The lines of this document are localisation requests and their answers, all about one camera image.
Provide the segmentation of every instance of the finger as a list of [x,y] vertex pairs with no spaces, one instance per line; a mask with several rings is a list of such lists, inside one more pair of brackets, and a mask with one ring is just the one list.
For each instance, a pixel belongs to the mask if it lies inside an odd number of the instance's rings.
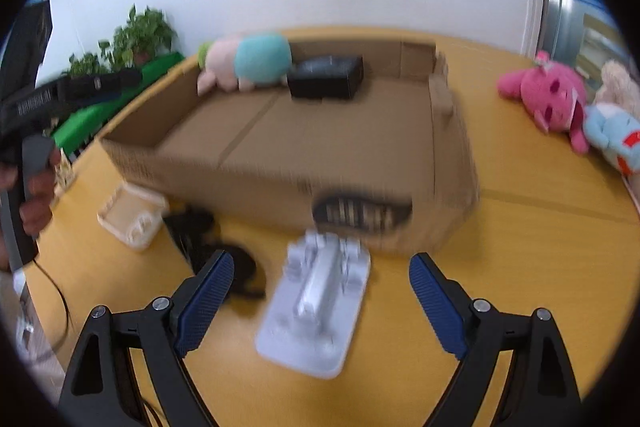
[[49,155],[49,165],[51,165],[52,167],[56,167],[61,160],[62,153],[60,152],[60,149],[54,147],[54,149],[51,151],[51,154]]
[[51,216],[51,209],[49,208],[49,198],[46,196],[37,196],[31,198],[31,200],[23,203],[20,206],[20,217],[24,223],[30,223],[31,221],[37,221],[43,216]]
[[51,221],[51,213],[49,212],[49,216],[42,216],[40,219],[36,221],[30,221],[24,224],[24,231],[28,235],[38,235],[42,230],[47,228],[47,225]]
[[18,169],[0,164],[0,190],[7,190],[15,185]]
[[34,196],[50,196],[56,188],[56,174],[51,169],[36,174],[29,180],[29,190]]

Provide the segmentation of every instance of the white plastic device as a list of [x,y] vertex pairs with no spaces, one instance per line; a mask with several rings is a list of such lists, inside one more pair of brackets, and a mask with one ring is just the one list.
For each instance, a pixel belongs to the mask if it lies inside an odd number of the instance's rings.
[[289,245],[276,291],[255,337],[265,359],[318,378],[344,365],[369,278],[356,239],[313,230]]
[[145,250],[168,210],[162,194],[124,182],[98,212],[98,223],[128,247]]

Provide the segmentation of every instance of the black cable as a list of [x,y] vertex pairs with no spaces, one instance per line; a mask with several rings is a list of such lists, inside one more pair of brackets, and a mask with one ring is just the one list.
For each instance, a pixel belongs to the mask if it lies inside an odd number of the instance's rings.
[[160,415],[159,415],[158,411],[156,410],[156,408],[152,404],[150,404],[147,400],[145,400],[144,398],[142,399],[142,403],[145,404],[145,407],[151,413],[151,416],[153,417],[153,419],[156,422],[156,424],[158,424],[158,427],[162,427],[164,424],[162,423],[162,420],[160,419]]
[[33,360],[27,360],[27,366],[33,367],[36,364],[45,362],[46,360],[51,359],[52,357],[56,357],[58,355],[58,350],[65,343],[68,334],[69,334],[69,326],[71,324],[71,312],[69,311],[69,305],[66,302],[65,296],[60,289],[60,286],[52,279],[49,273],[42,267],[36,260],[33,261],[33,264],[38,267],[38,269],[43,273],[44,277],[49,279],[49,282],[54,286],[54,288],[58,291],[60,295],[60,299],[62,300],[62,305],[65,307],[65,330],[62,333],[62,336],[51,346],[51,348],[43,354],[38,355]]

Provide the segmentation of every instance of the blue gripper pad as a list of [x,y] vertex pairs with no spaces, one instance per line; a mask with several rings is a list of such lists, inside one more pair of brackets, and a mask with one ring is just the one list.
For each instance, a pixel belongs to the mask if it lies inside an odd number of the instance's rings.
[[409,282],[442,349],[462,360],[466,353],[462,318],[418,255],[414,255],[409,263]]
[[225,253],[196,289],[178,318],[174,349],[181,358],[200,346],[233,279],[234,261]]

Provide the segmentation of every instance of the human hand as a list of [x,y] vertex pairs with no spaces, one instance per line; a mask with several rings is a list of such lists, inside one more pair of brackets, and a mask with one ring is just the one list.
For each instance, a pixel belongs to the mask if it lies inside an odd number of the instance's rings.
[[[20,207],[20,217],[24,231],[29,235],[38,235],[51,221],[51,209],[56,187],[54,167],[60,163],[59,149],[54,149],[49,156],[49,168],[36,174],[29,180],[31,199]],[[8,190],[15,185],[18,171],[15,167],[0,164],[0,190]],[[4,235],[0,230],[0,270],[9,270],[9,254],[4,243]]]

